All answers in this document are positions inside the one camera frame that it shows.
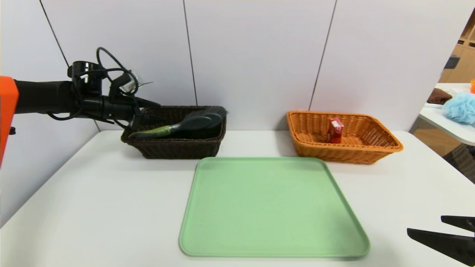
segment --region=white table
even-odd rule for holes
[[[464,266],[406,235],[461,235],[441,215],[475,216],[475,185],[406,132],[374,165],[328,163],[371,249],[357,260],[195,258],[178,246],[197,160],[146,160],[120,131],[95,136],[1,229],[3,267]],[[229,131],[219,156],[295,156],[288,132]]]
[[[450,89],[457,88],[463,89],[467,92],[470,91],[471,84],[450,84],[450,83],[441,83],[436,84],[436,88],[440,89]],[[449,134],[456,140],[469,144],[475,145],[475,127],[472,125],[463,125],[457,122],[454,122],[447,117],[445,117],[442,109],[440,108],[431,108],[423,107],[419,113],[419,118],[427,121],[433,126],[441,129],[445,133]]]

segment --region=small red carton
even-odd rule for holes
[[[330,125],[328,126],[327,143],[341,143],[343,123],[339,118],[331,118],[329,121]]]

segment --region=orange robot arm part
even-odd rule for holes
[[[0,76],[0,166],[3,161],[17,101],[18,89],[15,80],[7,76]]]

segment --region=orange wicker basket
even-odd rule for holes
[[[324,143],[329,119],[343,123],[342,143]],[[373,164],[403,146],[377,119],[364,114],[291,111],[287,113],[295,151],[324,161]]]

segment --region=black hair brush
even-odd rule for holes
[[[179,123],[135,132],[129,138],[149,139],[167,136],[178,131],[195,131],[218,126],[228,112],[221,106],[212,106],[204,110],[192,112]]]

